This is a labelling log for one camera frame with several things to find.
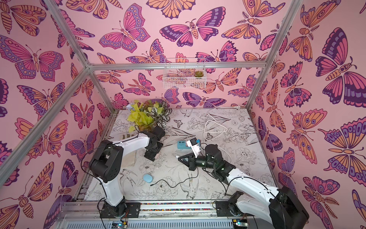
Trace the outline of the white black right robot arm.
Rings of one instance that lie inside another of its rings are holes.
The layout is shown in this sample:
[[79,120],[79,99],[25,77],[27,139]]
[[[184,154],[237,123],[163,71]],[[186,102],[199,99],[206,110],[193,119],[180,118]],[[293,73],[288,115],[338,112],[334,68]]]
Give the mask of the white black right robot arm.
[[178,161],[191,171],[211,169],[216,180],[237,188],[228,201],[234,215],[250,214],[271,223],[276,229],[302,229],[308,222],[308,212],[290,188],[270,186],[247,175],[224,160],[218,145],[209,144],[204,150],[194,145],[192,150]]

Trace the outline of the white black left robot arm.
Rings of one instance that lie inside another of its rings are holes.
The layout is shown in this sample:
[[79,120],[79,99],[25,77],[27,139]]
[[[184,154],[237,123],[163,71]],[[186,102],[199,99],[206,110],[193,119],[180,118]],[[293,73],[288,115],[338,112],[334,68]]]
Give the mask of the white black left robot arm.
[[123,140],[101,142],[89,163],[89,170],[101,183],[105,193],[101,216],[120,218],[127,215],[126,200],[120,192],[117,180],[123,158],[131,152],[144,148],[146,150],[144,157],[155,161],[156,155],[163,147],[161,139],[164,136],[165,130],[155,127],[152,131],[143,131]]

